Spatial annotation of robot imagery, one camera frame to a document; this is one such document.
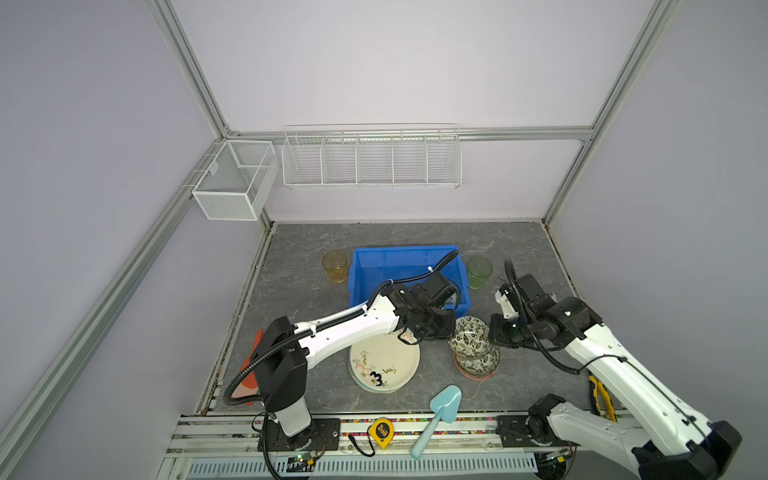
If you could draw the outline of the green floral bowl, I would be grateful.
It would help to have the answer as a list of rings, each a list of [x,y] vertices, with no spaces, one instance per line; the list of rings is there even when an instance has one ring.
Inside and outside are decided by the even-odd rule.
[[[454,362],[458,361],[469,372],[479,374],[496,370],[500,364],[501,354],[497,347],[493,347],[485,355],[478,358],[470,359],[455,354],[453,359]]]
[[[479,360],[497,353],[489,335],[490,327],[485,321],[474,316],[463,316],[456,320],[448,345],[457,359]]]

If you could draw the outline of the orange patterned bowl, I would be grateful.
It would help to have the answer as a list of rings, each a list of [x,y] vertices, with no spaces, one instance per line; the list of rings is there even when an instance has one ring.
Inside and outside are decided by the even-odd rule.
[[[487,380],[489,378],[492,378],[493,375],[496,373],[496,370],[491,370],[491,371],[486,372],[486,373],[481,372],[479,374],[475,374],[475,373],[471,373],[468,370],[466,370],[458,361],[455,361],[454,364],[455,364],[457,370],[464,377],[469,378],[471,380],[476,380],[476,381]]]

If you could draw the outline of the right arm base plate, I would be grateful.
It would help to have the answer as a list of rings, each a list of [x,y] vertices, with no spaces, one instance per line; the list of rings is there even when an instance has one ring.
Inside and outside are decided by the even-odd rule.
[[[549,425],[536,416],[499,415],[495,433],[505,448],[568,446],[567,441],[556,437]]]

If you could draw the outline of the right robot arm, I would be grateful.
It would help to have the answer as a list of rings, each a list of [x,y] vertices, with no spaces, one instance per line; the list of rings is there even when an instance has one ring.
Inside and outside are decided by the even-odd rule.
[[[538,445],[575,443],[640,479],[719,479],[726,473],[742,443],[734,426],[709,420],[666,387],[583,300],[554,300],[532,275],[518,275],[511,260],[504,270],[490,341],[537,351],[570,375],[590,373],[638,423],[624,426],[548,394],[512,434]]]

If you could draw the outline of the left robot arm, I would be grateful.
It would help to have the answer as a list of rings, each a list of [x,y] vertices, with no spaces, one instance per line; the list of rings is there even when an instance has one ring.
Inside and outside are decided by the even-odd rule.
[[[391,333],[407,348],[454,333],[456,310],[445,305],[461,292],[442,270],[458,257],[454,248],[419,275],[387,279],[365,301],[335,314],[298,323],[286,316],[271,321],[219,400],[227,406],[259,402],[287,439],[309,438],[315,427],[306,402],[308,372],[322,361]]]

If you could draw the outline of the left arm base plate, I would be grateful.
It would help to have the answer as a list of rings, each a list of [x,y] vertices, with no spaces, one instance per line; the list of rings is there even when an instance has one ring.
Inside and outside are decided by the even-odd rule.
[[[336,451],[341,439],[341,420],[337,417],[314,418],[309,427],[294,436],[286,435],[279,423],[267,418],[258,449],[269,453],[298,451]]]

